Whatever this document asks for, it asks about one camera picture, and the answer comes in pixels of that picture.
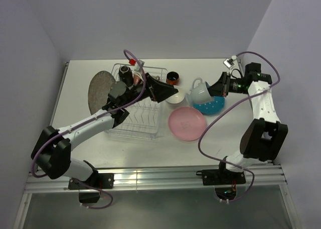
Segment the speckled grey plate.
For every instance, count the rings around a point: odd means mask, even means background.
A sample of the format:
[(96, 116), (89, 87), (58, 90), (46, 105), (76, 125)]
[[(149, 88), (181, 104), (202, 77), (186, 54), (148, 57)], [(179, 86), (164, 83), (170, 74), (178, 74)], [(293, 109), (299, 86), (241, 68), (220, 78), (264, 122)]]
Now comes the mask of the speckled grey plate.
[(113, 75), (107, 71), (100, 71), (93, 76), (87, 96), (91, 115), (98, 112), (107, 103), (108, 94), (115, 82)]

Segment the light blue footed cup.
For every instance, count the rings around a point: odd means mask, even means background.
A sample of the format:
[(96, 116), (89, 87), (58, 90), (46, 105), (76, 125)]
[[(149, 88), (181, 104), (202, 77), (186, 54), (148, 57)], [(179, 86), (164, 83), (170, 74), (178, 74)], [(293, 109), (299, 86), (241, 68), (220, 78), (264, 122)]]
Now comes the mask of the light blue footed cup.
[(198, 77), (194, 79), (190, 93), (186, 94), (189, 105), (204, 104), (213, 101), (213, 97), (208, 92), (208, 83)]

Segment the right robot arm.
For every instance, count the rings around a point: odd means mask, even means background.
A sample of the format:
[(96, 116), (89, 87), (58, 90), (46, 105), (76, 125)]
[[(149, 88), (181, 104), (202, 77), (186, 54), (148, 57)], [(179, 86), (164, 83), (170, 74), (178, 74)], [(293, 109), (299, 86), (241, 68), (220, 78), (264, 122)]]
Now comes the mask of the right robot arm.
[(276, 114), (272, 91), (272, 79), (261, 72), (261, 64), (250, 63), (245, 66), (242, 78), (232, 78), (223, 72), (219, 80), (208, 87), (213, 96), (226, 97), (229, 93), (246, 94), (250, 98), (253, 121), (241, 138), (239, 150), (225, 160), (225, 167), (217, 171), (221, 183), (229, 183), (235, 176), (256, 162), (276, 159), (288, 133), (288, 126), (282, 124)]

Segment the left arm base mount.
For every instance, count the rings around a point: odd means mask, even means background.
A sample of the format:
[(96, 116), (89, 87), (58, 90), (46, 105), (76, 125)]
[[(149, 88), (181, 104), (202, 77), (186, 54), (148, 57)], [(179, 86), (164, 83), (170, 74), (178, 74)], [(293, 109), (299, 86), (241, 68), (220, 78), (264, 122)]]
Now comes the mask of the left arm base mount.
[[(104, 191), (112, 189), (114, 184), (114, 173), (99, 173), (90, 176), (86, 181), (71, 178), (68, 184), (69, 190), (78, 190), (78, 199), (82, 206), (89, 209), (103, 209), (112, 205), (113, 196)], [(96, 206), (100, 199), (109, 199), (105, 206)]]

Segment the pink mug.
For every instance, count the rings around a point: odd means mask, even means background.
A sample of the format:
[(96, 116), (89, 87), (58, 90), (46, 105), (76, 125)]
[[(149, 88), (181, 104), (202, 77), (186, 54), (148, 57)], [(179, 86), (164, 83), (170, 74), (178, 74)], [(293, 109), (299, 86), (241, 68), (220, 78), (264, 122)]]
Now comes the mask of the pink mug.
[(141, 84), (142, 82), (143, 82), (142, 74), (137, 71), (134, 71), (133, 72), (133, 84), (138, 85), (138, 84)]

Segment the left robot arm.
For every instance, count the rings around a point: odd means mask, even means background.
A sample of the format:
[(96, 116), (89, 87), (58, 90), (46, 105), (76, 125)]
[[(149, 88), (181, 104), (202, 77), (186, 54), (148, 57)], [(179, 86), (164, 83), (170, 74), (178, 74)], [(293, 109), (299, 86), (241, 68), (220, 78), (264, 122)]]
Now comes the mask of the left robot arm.
[(90, 117), (73, 125), (55, 129), (48, 126), (42, 130), (32, 151), (31, 173), (38, 178), (35, 167), (43, 176), (57, 179), (61, 176), (78, 181), (85, 188), (93, 188), (98, 182), (98, 171), (87, 161), (71, 157), (72, 150), (96, 134), (113, 129), (124, 122), (129, 113), (126, 107), (145, 98), (160, 103), (178, 93), (173, 85), (157, 81), (148, 73), (143, 74), (143, 83), (127, 86), (123, 81), (112, 85), (106, 104)]

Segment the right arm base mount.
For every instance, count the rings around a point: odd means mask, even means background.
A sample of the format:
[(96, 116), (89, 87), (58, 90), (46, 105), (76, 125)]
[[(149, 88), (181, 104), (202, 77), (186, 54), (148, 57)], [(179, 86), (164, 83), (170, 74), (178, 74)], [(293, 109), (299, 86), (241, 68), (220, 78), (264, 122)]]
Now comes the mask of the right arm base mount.
[(206, 169), (196, 172), (202, 179), (203, 186), (225, 186), (215, 188), (215, 194), (220, 202), (229, 203), (237, 195), (237, 185), (246, 183), (243, 172), (230, 172), (226, 169)]

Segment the black mug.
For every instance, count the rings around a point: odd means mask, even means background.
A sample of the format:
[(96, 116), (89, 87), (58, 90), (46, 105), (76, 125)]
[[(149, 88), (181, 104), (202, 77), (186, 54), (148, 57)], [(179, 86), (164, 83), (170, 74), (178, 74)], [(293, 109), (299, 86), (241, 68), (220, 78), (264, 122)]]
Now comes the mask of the black mug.
[(118, 72), (120, 81), (124, 82), (128, 87), (133, 85), (132, 70), (128, 66), (121, 66)]

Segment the blue polka dot plate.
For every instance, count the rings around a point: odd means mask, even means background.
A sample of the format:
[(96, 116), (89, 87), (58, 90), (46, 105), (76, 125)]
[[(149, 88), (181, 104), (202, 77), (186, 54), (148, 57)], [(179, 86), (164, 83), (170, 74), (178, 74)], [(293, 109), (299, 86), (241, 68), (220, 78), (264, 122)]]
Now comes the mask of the blue polka dot plate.
[(222, 112), (225, 107), (225, 98), (215, 96), (212, 101), (202, 104), (193, 104), (193, 108), (197, 109), (204, 115), (217, 115)]

